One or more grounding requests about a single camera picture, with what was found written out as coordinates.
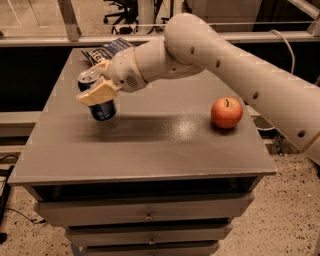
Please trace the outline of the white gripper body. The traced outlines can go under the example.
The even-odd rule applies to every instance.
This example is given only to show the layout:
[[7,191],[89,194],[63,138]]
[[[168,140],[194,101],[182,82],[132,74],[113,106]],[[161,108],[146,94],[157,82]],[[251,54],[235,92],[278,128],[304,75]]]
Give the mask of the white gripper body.
[[134,49],[117,53],[110,61],[107,74],[122,91],[127,93],[141,90],[147,85],[139,71]]

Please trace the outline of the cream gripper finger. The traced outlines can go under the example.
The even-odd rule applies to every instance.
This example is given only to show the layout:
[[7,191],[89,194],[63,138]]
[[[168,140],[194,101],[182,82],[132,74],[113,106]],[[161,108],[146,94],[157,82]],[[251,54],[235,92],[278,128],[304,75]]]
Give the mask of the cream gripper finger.
[[76,99],[85,106],[94,106],[111,101],[117,97],[121,86],[112,80],[100,80],[76,96]]
[[100,71],[102,74],[107,73],[108,66],[110,64],[110,61],[108,59],[104,59],[93,66],[93,69]]

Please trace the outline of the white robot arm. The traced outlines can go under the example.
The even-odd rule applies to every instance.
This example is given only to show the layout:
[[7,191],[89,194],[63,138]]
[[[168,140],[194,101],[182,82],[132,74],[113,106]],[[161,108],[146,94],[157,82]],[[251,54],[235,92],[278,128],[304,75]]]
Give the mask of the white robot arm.
[[193,14],[172,17],[162,38],[125,49],[95,68],[102,76],[77,95],[86,106],[110,101],[119,91],[141,90],[158,79],[208,70],[320,164],[320,88],[232,45]]

